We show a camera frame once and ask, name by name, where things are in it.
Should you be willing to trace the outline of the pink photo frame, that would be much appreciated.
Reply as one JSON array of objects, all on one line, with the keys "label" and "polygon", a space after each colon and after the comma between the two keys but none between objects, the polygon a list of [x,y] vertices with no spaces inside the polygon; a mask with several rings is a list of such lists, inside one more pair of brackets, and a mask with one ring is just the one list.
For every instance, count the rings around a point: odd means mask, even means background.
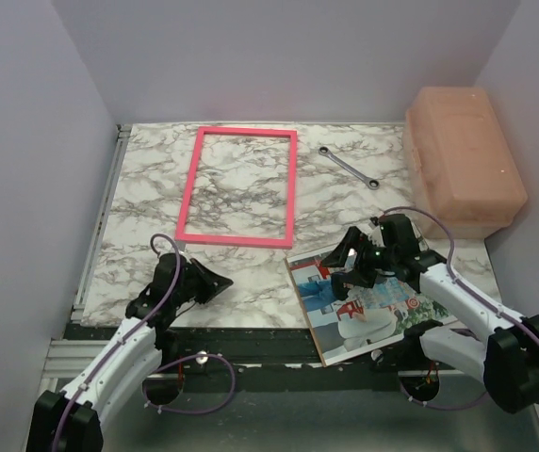
[{"label": "pink photo frame", "polygon": [[175,238],[188,244],[290,249],[297,157],[295,130],[201,126]]}]

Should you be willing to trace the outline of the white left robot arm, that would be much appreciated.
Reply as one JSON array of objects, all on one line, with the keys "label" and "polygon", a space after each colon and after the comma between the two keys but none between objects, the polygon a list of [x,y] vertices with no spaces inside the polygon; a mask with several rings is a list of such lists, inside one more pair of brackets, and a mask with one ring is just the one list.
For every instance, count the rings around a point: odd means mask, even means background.
[{"label": "white left robot arm", "polygon": [[99,354],[60,391],[39,396],[26,450],[100,451],[110,421],[149,376],[189,361],[224,363],[225,358],[206,351],[179,356],[170,327],[183,304],[206,304],[232,284],[195,259],[161,255],[151,282],[128,303]]}]

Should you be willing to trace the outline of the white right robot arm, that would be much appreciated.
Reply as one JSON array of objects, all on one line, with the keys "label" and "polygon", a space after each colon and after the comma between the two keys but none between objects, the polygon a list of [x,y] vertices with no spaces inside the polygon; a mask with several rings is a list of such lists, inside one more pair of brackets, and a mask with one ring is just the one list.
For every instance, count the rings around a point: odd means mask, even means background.
[{"label": "white right robot arm", "polygon": [[539,405],[539,315],[525,316],[488,298],[452,266],[453,255],[423,249],[403,207],[373,220],[376,242],[351,227],[321,264],[333,270],[338,299],[350,286],[371,288],[381,276],[394,277],[446,308],[466,330],[437,320],[408,328],[379,367],[394,371],[443,363],[481,382],[502,410],[517,413]]}]

